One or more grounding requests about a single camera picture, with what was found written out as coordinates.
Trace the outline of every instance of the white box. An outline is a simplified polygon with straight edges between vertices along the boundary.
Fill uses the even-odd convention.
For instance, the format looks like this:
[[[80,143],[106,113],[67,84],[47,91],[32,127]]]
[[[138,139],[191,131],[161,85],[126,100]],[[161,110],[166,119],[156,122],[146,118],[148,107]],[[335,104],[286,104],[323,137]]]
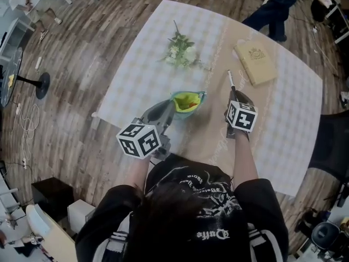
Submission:
[[[126,155],[144,159],[161,146],[161,141],[154,125],[131,123],[116,135]]]
[[[257,115],[257,107],[230,101],[226,118],[231,127],[252,132],[257,120]]]
[[[68,206],[68,220],[72,231],[79,233],[84,224],[92,217],[96,208],[78,200]]]

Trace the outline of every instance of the white flower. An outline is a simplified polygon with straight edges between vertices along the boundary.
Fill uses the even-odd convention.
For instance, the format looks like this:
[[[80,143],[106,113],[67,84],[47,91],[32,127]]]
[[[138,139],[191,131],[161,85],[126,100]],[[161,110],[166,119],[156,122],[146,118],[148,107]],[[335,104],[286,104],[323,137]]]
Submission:
[[[192,63],[196,60],[196,49],[193,46],[188,47],[184,52],[184,58]]]
[[[166,61],[167,63],[169,63],[169,64],[175,64],[175,62],[176,62],[175,59],[173,59],[173,58],[171,58],[171,57],[169,57],[169,56],[167,56],[167,57],[165,58],[165,61]]]
[[[170,48],[170,53],[171,53],[172,55],[176,55],[177,52],[178,52],[178,50],[179,50],[178,47],[172,46],[172,47]]]

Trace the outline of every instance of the beige book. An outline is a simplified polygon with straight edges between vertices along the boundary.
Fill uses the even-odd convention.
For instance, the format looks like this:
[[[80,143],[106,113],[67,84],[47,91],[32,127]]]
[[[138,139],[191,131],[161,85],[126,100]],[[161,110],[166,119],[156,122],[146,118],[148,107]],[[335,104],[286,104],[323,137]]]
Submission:
[[[276,68],[264,49],[257,41],[246,41],[234,47],[252,85],[259,85],[263,82],[276,78]]]

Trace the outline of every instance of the shoe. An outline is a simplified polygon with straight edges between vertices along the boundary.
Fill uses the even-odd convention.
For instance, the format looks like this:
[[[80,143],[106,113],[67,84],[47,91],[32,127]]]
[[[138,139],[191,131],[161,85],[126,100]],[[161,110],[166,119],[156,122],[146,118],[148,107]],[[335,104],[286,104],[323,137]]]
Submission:
[[[268,35],[269,38],[271,38],[271,40],[274,40],[274,41],[279,41],[279,42],[285,42],[287,40],[287,36],[286,35],[283,35],[282,37],[280,38],[275,38],[275,37],[272,37],[270,35]]]
[[[41,33],[40,41],[42,41],[42,40],[45,38],[45,36],[47,35],[48,32],[49,32],[49,30],[46,29],[45,31],[43,31],[43,32]]]
[[[62,20],[60,20],[59,18],[57,18],[57,17],[56,17],[56,18],[55,18],[55,22],[56,22],[56,24],[58,24],[58,25],[59,25],[59,24],[61,24],[61,23],[62,23]]]

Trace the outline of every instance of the wooden floor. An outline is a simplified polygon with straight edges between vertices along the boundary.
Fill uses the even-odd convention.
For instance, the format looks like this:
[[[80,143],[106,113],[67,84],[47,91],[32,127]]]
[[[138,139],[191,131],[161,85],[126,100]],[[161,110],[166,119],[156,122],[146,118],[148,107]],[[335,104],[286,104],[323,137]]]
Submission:
[[[118,129],[91,114],[97,110],[116,70],[138,32],[162,0],[56,0],[52,6],[63,19],[56,25],[48,18],[49,33],[39,44],[34,33],[24,51],[21,75],[36,79],[35,64],[43,56],[41,72],[51,75],[51,87],[37,103],[40,123],[29,141],[31,170],[10,164],[21,163],[23,130],[16,118],[16,106],[3,112],[3,159],[8,163],[7,179],[22,203],[32,198],[31,183],[55,176],[73,186],[76,199],[97,205],[106,191],[125,178],[129,160],[117,145]],[[174,0],[196,5],[242,21],[261,0]],[[313,34],[308,20],[310,1],[299,0],[286,22],[288,41],[284,46],[309,65],[322,79],[323,113],[341,111],[338,93],[343,72],[329,28],[318,24]],[[18,82],[13,101],[21,103],[24,116],[30,116],[33,86]],[[328,209],[338,183],[317,169],[309,169],[295,198],[278,193],[278,199],[290,230],[290,252],[305,240],[293,228],[308,207]]]

